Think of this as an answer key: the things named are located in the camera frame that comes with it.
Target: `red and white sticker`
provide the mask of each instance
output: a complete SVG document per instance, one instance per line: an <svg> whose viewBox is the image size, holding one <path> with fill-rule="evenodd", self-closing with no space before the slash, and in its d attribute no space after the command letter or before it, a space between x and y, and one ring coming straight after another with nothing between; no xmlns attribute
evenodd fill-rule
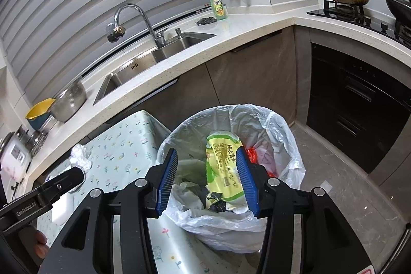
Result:
<svg viewBox="0 0 411 274"><path fill-rule="evenodd" d="M369 265L367 268L359 271L357 274L375 274L374 267Z"/></svg>

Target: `gray tile floor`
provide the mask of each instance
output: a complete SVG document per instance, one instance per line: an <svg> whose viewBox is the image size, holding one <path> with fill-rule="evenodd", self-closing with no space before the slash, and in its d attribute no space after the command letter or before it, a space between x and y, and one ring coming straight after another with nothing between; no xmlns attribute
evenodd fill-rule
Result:
<svg viewBox="0 0 411 274"><path fill-rule="evenodd" d="M332 187L328 194L361 240L376 271L384 265L405 229L405 220L363 171L309 128L291 127L306 168L304 191ZM293 273L299 273L301 225L295 218Z"/></svg>

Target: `black wok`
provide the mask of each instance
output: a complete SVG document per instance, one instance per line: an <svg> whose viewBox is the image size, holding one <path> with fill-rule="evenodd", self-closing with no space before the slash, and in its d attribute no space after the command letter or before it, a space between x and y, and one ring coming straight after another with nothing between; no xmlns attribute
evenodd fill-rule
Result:
<svg viewBox="0 0 411 274"><path fill-rule="evenodd" d="M388 8L396 20L411 28L411 0L386 0Z"/></svg>

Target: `red plastic wrapper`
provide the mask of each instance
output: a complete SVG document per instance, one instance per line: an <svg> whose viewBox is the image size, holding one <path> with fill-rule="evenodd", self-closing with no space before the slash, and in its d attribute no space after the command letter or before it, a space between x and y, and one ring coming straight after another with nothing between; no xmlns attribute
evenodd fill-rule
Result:
<svg viewBox="0 0 411 274"><path fill-rule="evenodd" d="M248 159L250 159L250 162L252 162L253 164L258 164L257 151L253 147L245 149L245 151L247 152L247 156ZM270 178L277 178L277 175L275 173L267 171L267 174Z"/></svg>

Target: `sink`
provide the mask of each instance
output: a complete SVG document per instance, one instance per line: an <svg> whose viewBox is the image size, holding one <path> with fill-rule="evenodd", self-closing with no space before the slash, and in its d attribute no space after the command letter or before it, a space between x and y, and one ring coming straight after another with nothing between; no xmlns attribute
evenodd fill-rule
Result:
<svg viewBox="0 0 411 274"><path fill-rule="evenodd" d="M164 47L147 50L132 60L127 61L106 76L97 94L94 105L107 94L128 82L144 70L187 49L197 43L210 39L215 34L184 32L181 37L173 37L166 41Z"/></svg>

